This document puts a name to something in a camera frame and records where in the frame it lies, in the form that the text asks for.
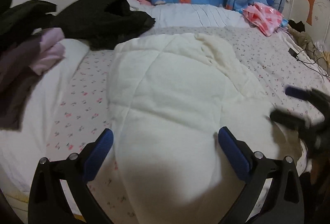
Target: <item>blue gripper pad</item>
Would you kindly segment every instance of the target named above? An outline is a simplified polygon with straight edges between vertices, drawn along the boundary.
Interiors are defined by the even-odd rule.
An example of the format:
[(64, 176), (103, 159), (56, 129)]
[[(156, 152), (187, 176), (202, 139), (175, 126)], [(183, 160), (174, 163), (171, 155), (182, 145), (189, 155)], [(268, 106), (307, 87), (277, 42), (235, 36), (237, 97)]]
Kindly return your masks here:
[(309, 97), (309, 94), (306, 90), (293, 86), (287, 86), (285, 88), (285, 94), (301, 100), (307, 100)]
[(96, 142), (96, 146), (84, 163), (84, 174), (82, 176), (84, 183), (94, 180), (101, 168), (105, 157), (108, 155), (113, 145), (112, 131), (106, 128)]
[(236, 138), (227, 127), (222, 127), (219, 130), (218, 141), (237, 177), (246, 181), (250, 176), (250, 163), (238, 148)]

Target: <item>white sheet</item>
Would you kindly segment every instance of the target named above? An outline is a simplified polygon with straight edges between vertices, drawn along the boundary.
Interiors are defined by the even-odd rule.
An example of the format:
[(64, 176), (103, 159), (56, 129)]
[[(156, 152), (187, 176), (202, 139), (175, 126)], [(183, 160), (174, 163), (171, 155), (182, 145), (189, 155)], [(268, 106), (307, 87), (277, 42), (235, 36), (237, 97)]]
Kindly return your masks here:
[(300, 157), (297, 137), (291, 144), (273, 128), (273, 105), (260, 83), (219, 37), (159, 35), (120, 44), (107, 92), (115, 157), (141, 224), (223, 217), (243, 183), (216, 143), (222, 126), (269, 158)]
[(31, 93), (20, 131), (0, 131), (0, 164), (20, 191), (29, 194), (38, 160), (46, 155), (46, 142), (63, 94), (89, 47), (64, 39), (64, 59), (51, 68)]
[(246, 27), (248, 21), (238, 12), (206, 4), (141, 5), (127, 0), (132, 10), (148, 13), (156, 19), (154, 28), (161, 27)]

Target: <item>pile of clothes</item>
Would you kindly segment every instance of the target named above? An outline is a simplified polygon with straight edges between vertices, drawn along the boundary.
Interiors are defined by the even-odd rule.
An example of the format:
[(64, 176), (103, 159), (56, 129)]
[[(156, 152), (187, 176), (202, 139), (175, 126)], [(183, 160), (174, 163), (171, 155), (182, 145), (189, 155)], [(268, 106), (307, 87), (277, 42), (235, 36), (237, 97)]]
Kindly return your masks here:
[(30, 0), (9, 8), (0, 0), (0, 128), (20, 128), (24, 104), (42, 73), (63, 58), (64, 37), (94, 49), (114, 49), (149, 30), (155, 19), (126, 0), (78, 0), (57, 16), (56, 5)]

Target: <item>bed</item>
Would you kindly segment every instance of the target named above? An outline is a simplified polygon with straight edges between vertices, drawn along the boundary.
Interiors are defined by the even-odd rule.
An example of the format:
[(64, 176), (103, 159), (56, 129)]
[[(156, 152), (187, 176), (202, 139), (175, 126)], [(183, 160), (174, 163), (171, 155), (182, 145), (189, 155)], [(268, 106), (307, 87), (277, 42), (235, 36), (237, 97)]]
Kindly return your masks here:
[[(145, 11), (156, 19), (155, 27), (144, 33), (143, 38), (184, 33), (204, 33), (223, 38), (232, 45), (239, 62), (258, 79), (271, 103), (301, 115), (307, 113), (312, 119), (320, 117), (320, 113), (309, 104), (288, 98), (284, 94), (283, 87), (287, 84), (316, 88), (330, 93), (328, 79), (322, 78), (287, 53), (289, 48), (296, 52), (299, 52), (300, 48), (286, 33), (278, 32), (266, 38), (257, 28), (252, 28), (241, 14), (211, 5), (164, 4), (154, 7), (141, 5), (135, 0), (128, 2), (132, 10)], [(25, 117), (26, 121), (30, 122), (30, 130), (29, 136), (24, 138), (24, 143), (18, 138), (11, 141), (13, 138), (9, 137), (13, 134), (1, 131), (1, 145), (6, 145), (1, 148), (0, 155), (0, 163), (6, 173), (4, 177), (6, 180), (9, 178), (9, 181), (25, 195), (29, 194), (36, 162), (40, 157), (46, 156), (51, 161), (64, 159), (72, 152), (80, 152), (87, 143), (95, 141), (104, 128), (112, 127), (108, 116), (107, 89), (114, 51), (89, 51), (83, 43), (67, 40), (67, 48), (74, 46), (72, 44), (79, 49), (71, 52), (71, 55), (76, 56), (74, 61), (71, 56), (67, 56), (67, 61), (72, 67), (70, 72), (65, 73), (65, 77), (58, 75), (63, 80), (58, 92), (53, 93), (51, 87), (42, 85), (52, 81), (51, 78), (55, 76), (52, 73), (64, 69), (67, 62), (62, 62), (62, 66), (58, 65), (57, 70), (49, 72), (41, 81), (39, 92), (34, 92), (45, 96), (52, 93), (53, 99), (49, 110), (53, 114), (48, 115), (47, 121), (38, 123), (41, 128), (31, 124), (32, 115), (32, 118)], [(305, 61), (312, 62), (306, 54), (301, 55)], [(35, 99), (31, 97), (31, 107), (36, 104)], [(289, 140), (278, 138), (275, 143), (296, 143)], [(288, 152), (295, 156), (297, 170), (302, 173), (306, 167), (304, 146), (296, 145), (294, 151), (286, 148), (281, 154), (285, 155)], [(113, 149), (105, 163), (107, 165), (101, 168), (96, 179), (89, 182), (89, 189), (114, 223), (138, 223), (134, 206), (131, 205), (121, 180), (120, 167)], [(79, 209), (68, 187), (65, 182), (62, 184), (73, 213), (79, 215)], [(6, 194), (12, 197), (19, 195), (18, 192), (8, 192)], [(258, 212), (262, 202), (262, 199), (258, 201), (254, 213)]]

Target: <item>robotic hand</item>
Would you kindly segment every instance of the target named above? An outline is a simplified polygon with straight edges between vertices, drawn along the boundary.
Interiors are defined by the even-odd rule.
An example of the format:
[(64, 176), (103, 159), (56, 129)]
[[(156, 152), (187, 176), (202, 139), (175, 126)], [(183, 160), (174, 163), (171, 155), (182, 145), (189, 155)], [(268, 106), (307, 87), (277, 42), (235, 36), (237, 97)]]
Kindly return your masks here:
[(316, 89), (304, 90), (292, 86), (288, 86), (285, 93), (291, 97), (310, 102), (323, 114), (324, 120), (310, 124), (304, 118), (294, 116), (281, 109), (275, 109), (271, 112), (270, 119), (291, 130), (297, 130), (299, 138), (307, 146), (309, 158), (321, 152), (330, 152), (330, 96)]

